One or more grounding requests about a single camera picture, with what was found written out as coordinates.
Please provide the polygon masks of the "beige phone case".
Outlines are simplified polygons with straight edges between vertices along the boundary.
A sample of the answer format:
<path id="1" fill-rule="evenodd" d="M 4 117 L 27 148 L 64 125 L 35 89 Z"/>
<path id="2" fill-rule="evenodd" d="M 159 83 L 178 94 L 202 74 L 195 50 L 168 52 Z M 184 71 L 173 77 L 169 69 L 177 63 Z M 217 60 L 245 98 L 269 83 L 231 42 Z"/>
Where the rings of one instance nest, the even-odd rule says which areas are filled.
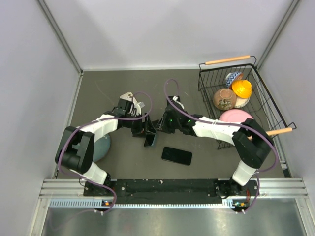
<path id="1" fill-rule="evenodd" d="M 133 93 L 132 92 L 127 92 L 127 93 L 121 95 L 120 99 L 127 100 L 127 101 L 132 101 L 133 100 Z"/>

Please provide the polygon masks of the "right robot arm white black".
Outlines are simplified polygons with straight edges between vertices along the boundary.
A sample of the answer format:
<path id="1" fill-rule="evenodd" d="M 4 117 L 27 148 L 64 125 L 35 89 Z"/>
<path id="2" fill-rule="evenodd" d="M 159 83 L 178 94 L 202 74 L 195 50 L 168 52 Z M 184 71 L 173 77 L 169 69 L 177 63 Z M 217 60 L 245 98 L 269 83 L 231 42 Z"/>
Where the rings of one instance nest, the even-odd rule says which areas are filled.
<path id="1" fill-rule="evenodd" d="M 234 146 L 240 162 L 229 180 L 225 197 L 246 191 L 251 177 L 261 168 L 269 153 L 275 150 L 273 140 L 254 119 L 226 122 L 190 115 L 184 110 L 178 96 L 167 98 L 167 107 L 156 130 L 167 134 L 180 131 L 185 135 L 211 138 L 218 143 Z"/>

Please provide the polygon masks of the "teal smartphone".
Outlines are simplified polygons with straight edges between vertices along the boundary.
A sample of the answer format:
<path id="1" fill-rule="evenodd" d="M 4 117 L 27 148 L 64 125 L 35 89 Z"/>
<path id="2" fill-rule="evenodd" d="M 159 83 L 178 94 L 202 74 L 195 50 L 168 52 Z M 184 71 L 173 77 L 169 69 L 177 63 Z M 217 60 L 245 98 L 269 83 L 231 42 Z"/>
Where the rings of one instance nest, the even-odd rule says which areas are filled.
<path id="1" fill-rule="evenodd" d="M 150 147 L 154 145 L 157 133 L 148 133 L 146 134 L 144 147 Z"/>

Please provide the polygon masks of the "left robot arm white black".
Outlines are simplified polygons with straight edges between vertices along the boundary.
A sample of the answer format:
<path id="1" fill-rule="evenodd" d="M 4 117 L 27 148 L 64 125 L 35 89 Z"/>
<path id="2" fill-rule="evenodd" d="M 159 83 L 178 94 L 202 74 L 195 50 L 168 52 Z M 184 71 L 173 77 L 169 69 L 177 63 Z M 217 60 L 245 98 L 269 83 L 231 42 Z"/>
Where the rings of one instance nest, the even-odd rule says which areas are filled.
<path id="1" fill-rule="evenodd" d="M 95 182 L 95 190 L 106 195 L 111 191 L 110 175 L 93 161 L 95 142 L 122 127 L 131 129 L 132 136 L 145 138 L 151 146 L 157 133 L 149 114 L 142 115 L 144 104 L 133 97 L 120 98 L 113 110 L 79 127 L 68 126 L 56 153 L 55 162 L 80 176 Z"/>

